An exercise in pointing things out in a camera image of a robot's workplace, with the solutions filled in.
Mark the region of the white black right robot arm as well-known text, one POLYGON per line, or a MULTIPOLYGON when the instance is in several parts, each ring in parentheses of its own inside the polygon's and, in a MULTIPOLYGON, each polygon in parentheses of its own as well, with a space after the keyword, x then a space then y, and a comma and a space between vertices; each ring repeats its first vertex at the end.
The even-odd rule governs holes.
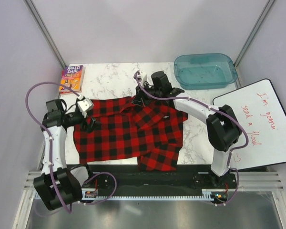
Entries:
POLYGON ((159 100, 178 111, 185 112, 203 122, 207 127, 208 140, 214 148, 209 183, 218 188, 226 182, 225 174, 229 170, 231 149, 237 143, 242 131, 232 108, 228 105, 217 107, 193 99, 183 89, 172 87, 163 71, 151 76, 153 84, 147 82, 147 74, 136 71, 137 81, 135 105, 148 106, 159 100))

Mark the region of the red black plaid shirt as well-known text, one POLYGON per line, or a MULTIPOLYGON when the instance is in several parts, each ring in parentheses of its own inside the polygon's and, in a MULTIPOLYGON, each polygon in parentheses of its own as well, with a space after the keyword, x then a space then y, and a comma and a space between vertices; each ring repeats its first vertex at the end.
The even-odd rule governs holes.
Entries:
POLYGON ((77 125, 73 132, 79 162, 135 157, 141 171, 175 171, 188 114, 159 100, 145 107, 132 100, 93 100, 88 117, 99 126, 88 133, 77 125))

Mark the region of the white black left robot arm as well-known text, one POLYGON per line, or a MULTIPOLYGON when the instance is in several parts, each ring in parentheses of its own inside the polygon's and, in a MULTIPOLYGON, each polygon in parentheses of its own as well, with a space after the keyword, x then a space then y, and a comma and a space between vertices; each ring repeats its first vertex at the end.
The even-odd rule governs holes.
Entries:
POLYGON ((77 98, 75 111, 67 112, 66 102, 56 99, 46 102, 48 112, 42 125, 45 138, 45 155, 41 175, 34 179, 33 185, 48 210, 70 205, 82 198, 82 186, 94 185, 95 176, 87 166, 76 166, 69 170, 66 163, 65 142, 67 129, 78 125, 81 130, 92 132, 98 123, 88 117, 94 104, 88 98, 77 98))

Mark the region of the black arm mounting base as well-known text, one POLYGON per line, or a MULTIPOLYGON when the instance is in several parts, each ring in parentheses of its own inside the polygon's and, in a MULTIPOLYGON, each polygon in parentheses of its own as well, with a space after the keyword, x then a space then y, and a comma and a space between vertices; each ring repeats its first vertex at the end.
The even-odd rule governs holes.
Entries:
POLYGON ((137 165, 88 165, 88 171, 91 175, 99 172, 111 173, 117 181, 118 188, 168 185, 226 190, 236 187, 235 174, 227 172, 218 177, 211 171, 209 165, 178 165, 175 171, 143 171, 137 165))

